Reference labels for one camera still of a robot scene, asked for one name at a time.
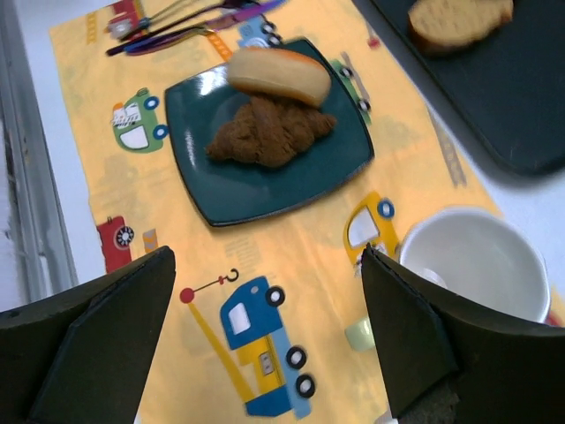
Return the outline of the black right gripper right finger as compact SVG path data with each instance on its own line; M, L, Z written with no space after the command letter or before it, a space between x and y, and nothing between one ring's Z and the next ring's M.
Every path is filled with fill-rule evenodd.
M563 328L484 307L371 247L362 283L393 418L563 422Z

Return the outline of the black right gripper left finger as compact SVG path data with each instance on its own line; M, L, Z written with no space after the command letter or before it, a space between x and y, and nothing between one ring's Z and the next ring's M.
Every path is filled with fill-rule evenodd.
M163 246L1 313L3 423L132 423L176 277Z

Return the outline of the pale green mug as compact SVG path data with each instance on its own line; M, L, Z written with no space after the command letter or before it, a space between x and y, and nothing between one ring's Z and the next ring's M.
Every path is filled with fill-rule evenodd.
M482 306L545 322L551 306L546 264L515 227L479 208L446 208L399 241L392 223L368 207L343 231L351 262L371 245L409 271Z

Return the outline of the brown croissant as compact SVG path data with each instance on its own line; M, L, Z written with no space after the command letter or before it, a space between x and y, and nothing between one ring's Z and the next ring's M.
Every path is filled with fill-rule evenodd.
M283 97L253 95L206 146L208 158L277 169L327 137L335 116Z

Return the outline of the glazed bagel donut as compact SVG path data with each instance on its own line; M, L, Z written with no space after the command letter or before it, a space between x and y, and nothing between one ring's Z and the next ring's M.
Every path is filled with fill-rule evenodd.
M227 81L246 93L290 98L319 108L332 82L320 62L306 55L278 48L247 47L227 63Z

